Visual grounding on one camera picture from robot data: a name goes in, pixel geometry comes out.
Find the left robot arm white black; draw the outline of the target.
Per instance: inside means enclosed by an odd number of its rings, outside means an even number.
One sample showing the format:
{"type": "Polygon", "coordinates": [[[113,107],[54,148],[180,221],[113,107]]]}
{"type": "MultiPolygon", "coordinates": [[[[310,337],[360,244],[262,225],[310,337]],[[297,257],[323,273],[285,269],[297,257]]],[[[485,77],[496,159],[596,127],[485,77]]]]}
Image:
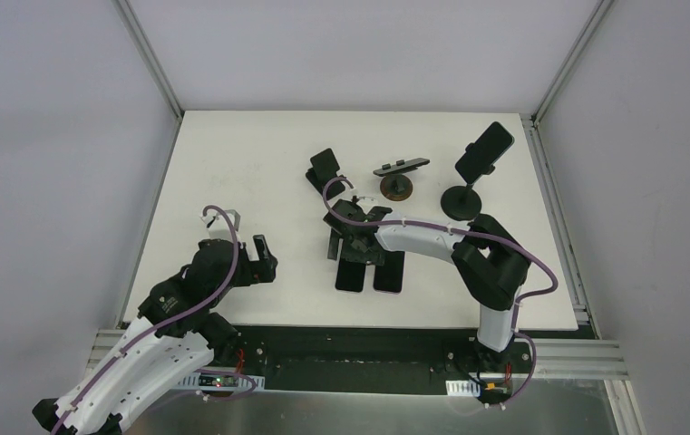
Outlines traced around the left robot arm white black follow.
{"type": "Polygon", "coordinates": [[[122,338],[93,372],[59,398],[40,400],[32,414],[52,434],[123,434],[165,392],[197,369],[230,364],[237,330],[216,305],[234,287],[267,284],[277,259],[262,235],[258,259],[242,242],[204,239],[192,260],[156,284],[122,338]]]}

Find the purple smartphone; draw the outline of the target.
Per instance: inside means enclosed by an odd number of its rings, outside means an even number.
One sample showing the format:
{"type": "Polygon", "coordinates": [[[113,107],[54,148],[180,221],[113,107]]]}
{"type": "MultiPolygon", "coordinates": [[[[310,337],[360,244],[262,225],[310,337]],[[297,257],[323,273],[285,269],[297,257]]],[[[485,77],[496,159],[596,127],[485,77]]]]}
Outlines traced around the purple smartphone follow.
{"type": "Polygon", "coordinates": [[[374,270],[373,288],[376,291],[400,294],[403,289],[405,253],[403,251],[387,252],[384,263],[374,270]]]}

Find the black smartphone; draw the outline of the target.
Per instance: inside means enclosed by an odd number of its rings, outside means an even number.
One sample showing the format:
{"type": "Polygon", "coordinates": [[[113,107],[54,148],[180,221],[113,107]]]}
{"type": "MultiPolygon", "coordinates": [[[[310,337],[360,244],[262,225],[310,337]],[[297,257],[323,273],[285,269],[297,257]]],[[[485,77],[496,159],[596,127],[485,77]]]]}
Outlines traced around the black smartphone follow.
{"type": "Polygon", "coordinates": [[[428,165],[429,163],[430,160],[426,158],[415,158],[409,160],[399,159],[394,164],[387,163],[382,165],[379,169],[375,169],[373,174],[377,177],[403,174],[417,170],[420,167],[428,165]]]}
{"type": "Polygon", "coordinates": [[[335,277],[335,289],[350,293],[361,293],[364,289],[366,264],[350,262],[340,258],[335,277]]]}

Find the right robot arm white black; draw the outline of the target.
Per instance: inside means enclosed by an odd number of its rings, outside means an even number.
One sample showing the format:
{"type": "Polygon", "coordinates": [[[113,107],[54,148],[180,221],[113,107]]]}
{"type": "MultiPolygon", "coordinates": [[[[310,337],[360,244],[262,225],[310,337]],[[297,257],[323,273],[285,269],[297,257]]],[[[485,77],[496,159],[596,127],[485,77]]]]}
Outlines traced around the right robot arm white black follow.
{"type": "Polygon", "coordinates": [[[364,209],[355,200],[339,199],[323,220],[332,239],[341,244],[333,253],[338,263],[336,289],[362,291],[365,269],[373,266],[374,289],[398,294],[406,254],[452,264],[480,306],[476,363],[495,372],[509,362],[515,296],[531,261],[496,219],[480,215],[467,228],[443,226],[416,221],[388,207],[364,209]]]}

